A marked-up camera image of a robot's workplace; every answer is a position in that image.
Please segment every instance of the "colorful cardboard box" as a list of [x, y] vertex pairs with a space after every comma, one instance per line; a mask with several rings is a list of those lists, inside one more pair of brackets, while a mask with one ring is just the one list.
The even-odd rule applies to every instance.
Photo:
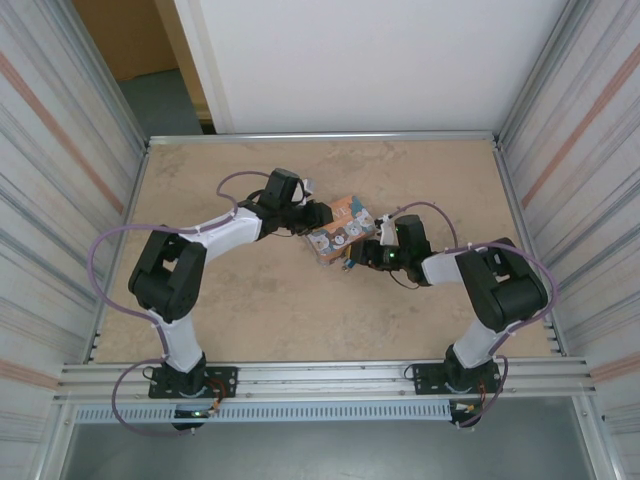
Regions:
[[306, 237], [323, 265], [333, 263], [350, 244], [372, 235], [376, 229], [373, 217], [355, 195], [341, 198], [329, 206], [333, 222]]

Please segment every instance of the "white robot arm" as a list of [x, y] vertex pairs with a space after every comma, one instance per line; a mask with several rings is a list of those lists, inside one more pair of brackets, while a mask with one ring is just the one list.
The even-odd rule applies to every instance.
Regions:
[[[454, 393], [472, 391], [479, 381], [494, 376], [495, 351], [513, 327], [547, 305], [547, 292], [527, 261], [508, 250], [513, 243], [507, 238], [492, 242], [505, 248], [436, 253], [417, 215], [394, 219], [392, 229], [390, 224], [390, 217], [383, 217], [378, 222], [380, 238], [352, 245], [348, 262], [380, 271], [404, 270], [419, 286], [464, 284], [475, 318], [448, 348], [442, 368], [432, 370], [430, 378], [421, 378], [421, 383], [433, 390], [443, 386]], [[391, 244], [392, 237], [397, 238], [397, 245]]]
[[[129, 279], [129, 291], [158, 321], [170, 352], [163, 369], [183, 396], [197, 395], [203, 387], [206, 357], [196, 340], [191, 311], [205, 266], [232, 248], [258, 241], [279, 228], [305, 235], [330, 223], [331, 209], [308, 200], [312, 193], [310, 180], [275, 169], [265, 188], [240, 202], [235, 213], [187, 229], [196, 233], [154, 231], [149, 236]], [[231, 221], [207, 229], [229, 216]]]

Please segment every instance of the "wooden tabletop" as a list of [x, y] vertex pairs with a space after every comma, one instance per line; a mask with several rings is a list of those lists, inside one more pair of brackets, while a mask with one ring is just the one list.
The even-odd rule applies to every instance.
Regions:
[[[227, 212], [218, 182], [239, 170], [283, 167], [316, 180], [314, 198], [357, 195], [374, 216], [416, 200], [435, 201], [453, 219], [460, 241], [517, 235], [486, 141], [314, 142], [154, 146], [134, 223], [187, 227]], [[264, 186], [240, 177], [225, 187], [237, 199]], [[442, 218], [416, 207], [432, 248], [451, 246]], [[111, 296], [138, 308], [127, 280], [148, 237], [132, 232]], [[194, 323], [211, 361], [340, 361], [442, 358], [469, 326], [473, 310], [461, 285], [407, 290], [365, 267], [344, 273], [319, 265], [301, 238], [269, 236], [212, 261], [204, 274]], [[97, 362], [158, 356], [145, 321], [110, 310]], [[541, 324], [501, 349], [509, 356], [550, 354]]]

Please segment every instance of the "vented metal panel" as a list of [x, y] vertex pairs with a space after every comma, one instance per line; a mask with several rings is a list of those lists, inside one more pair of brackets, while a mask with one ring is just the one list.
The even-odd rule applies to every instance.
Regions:
[[[212, 418], [175, 419], [177, 405], [122, 405], [120, 415], [131, 423], [313, 422], [344, 420], [451, 420], [448, 400], [227, 403]], [[207, 408], [193, 404], [189, 409]], [[110, 405], [85, 405], [78, 424], [116, 423]]]

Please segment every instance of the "white wall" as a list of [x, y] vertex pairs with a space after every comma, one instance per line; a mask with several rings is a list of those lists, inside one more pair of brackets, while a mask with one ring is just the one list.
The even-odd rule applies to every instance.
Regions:
[[222, 133], [498, 129], [566, 0], [176, 0]]

